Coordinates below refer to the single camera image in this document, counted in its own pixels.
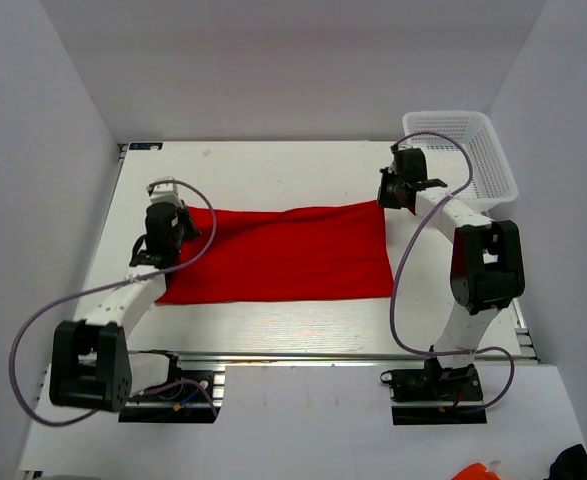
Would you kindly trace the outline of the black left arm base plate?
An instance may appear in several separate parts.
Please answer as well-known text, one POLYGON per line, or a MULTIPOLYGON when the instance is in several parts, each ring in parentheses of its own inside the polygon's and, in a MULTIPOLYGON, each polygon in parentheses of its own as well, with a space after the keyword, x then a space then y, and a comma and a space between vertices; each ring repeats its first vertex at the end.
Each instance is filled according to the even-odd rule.
POLYGON ((189 369, 172 365, 167 385, 159 393, 133 397, 119 412, 123 424, 213 424, 221 410, 225 373, 219 369, 189 369))

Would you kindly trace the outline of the orange object at bottom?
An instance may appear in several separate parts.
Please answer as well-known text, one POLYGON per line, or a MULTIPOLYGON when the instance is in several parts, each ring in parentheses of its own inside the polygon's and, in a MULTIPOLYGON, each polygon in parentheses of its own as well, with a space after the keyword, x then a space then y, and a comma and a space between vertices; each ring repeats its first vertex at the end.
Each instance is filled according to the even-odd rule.
POLYGON ((484 464, 474 463, 459 471, 452 480, 500 480, 500 477, 484 464))

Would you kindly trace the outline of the white plastic mesh basket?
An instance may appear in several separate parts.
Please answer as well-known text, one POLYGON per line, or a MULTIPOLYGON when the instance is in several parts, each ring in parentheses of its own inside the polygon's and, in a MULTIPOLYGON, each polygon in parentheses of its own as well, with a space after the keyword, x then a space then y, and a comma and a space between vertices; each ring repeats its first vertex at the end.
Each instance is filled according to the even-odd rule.
POLYGON ((419 111, 402 118, 407 140, 423 150, 431 178, 456 189, 469 180, 459 194, 477 211, 510 203, 519 195, 509 162, 490 119, 476 111, 419 111))

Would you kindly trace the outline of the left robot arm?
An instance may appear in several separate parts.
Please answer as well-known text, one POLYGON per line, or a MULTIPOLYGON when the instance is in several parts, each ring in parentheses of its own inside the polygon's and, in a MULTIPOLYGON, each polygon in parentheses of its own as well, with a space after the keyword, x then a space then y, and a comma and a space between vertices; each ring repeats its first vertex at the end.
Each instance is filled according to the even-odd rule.
POLYGON ((172 399, 184 374, 162 353, 131 353, 127 338, 164 295, 171 276, 164 268, 179 260, 182 244, 200 236, 182 202, 146 209, 146 233, 135 244, 128 274, 84 319, 63 321, 54 332, 49 398, 56 406, 118 412, 148 389, 172 399))

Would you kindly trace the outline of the dark blue table label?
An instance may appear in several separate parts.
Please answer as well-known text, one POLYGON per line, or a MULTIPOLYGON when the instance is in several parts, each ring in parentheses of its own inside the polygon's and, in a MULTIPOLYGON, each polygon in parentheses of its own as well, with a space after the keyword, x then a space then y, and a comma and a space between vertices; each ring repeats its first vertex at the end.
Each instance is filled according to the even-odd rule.
POLYGON ((163 148, 162 142, 131 142, 129 151, 159 151, 163 148))

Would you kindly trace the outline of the red t-shirt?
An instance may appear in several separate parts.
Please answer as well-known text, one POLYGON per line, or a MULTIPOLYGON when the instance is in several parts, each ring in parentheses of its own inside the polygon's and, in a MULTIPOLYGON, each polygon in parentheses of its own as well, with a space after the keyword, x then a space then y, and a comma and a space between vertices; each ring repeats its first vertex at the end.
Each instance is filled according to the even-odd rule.
POLYGON ((164 305, 386 298, 393 286, 384 211, 373 201, 281 212, 192 208, 164 305))

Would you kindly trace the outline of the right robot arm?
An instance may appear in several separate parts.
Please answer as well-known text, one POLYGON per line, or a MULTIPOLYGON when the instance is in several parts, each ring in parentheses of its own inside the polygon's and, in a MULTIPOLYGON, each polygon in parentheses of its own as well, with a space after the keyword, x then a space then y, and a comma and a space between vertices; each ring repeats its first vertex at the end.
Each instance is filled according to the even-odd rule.
POLYGON ((519 229, 510 220, 495 221, 473 210, 459 199, 463 187, 452 190, 444 181, 430 178, 421 149, 396 143, 391 152, 391 165, 381 170, 378 204, 407 209, 421 219, 395 273, 389 307, 391 334, 402 349, 440 362, 426 371, 424 384, 432 396, 445 399, 461 385, 456 368, 474 361, 489 325, 524 291, 519 229), (404 267, 428 225, 452 245, 449 284, 455 303, 442 334, 423 351, 400 339, 395 313, 404 267))

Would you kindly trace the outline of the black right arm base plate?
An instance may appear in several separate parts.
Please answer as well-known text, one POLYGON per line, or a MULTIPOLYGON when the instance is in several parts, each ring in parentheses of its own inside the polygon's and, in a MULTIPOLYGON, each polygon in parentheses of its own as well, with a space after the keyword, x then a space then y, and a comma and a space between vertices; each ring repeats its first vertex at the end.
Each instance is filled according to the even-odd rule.
POLYGON ((424 369, 387 370, 380 381, 390 389, 394 426, 481 425, 487 423, 484 395, 475 369, 465 378, 433 383, 424 369))

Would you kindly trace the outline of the dark cloth at corner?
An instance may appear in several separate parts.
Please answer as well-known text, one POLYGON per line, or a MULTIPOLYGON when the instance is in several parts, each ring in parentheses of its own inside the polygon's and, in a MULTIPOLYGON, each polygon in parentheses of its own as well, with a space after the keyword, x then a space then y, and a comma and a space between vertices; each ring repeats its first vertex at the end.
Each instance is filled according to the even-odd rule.
POLYGON ((562 451, 549 467, 548 480, 587 480, 587 451, 582 444, 562 451))

